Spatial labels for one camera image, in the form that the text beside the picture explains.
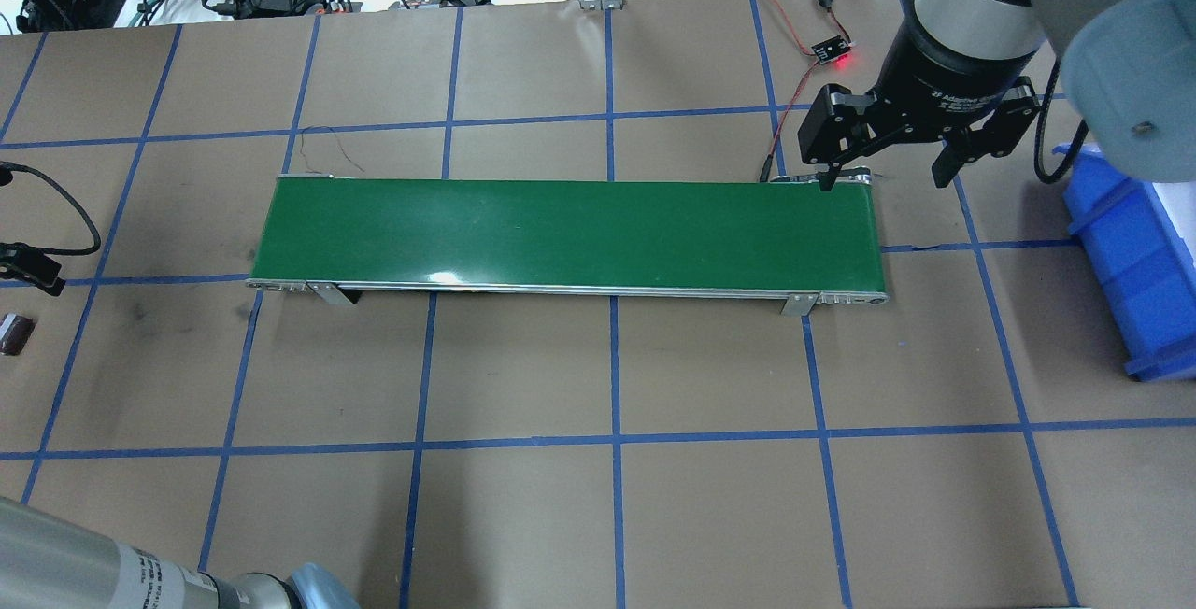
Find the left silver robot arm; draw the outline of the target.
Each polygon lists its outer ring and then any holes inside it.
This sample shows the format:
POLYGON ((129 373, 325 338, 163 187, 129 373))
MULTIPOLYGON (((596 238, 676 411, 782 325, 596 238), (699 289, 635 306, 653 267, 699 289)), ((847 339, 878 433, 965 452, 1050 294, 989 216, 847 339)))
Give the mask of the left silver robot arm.
POLYGON ((321 565, 226 579, 1 500, 4 608, 358 608, 321 565))

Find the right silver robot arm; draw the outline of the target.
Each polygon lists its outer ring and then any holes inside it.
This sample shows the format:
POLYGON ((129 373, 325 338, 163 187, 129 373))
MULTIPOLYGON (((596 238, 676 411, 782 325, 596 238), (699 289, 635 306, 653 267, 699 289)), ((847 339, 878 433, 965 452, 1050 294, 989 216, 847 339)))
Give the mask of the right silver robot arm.
POLYGON ((1119 172, 1192 181, 1192 0, 901 0, 864 95, 828 84, 798 130, 829 191, 850 163, 936 144, 938 187, 1007 156, 1062 92, 1119 172))

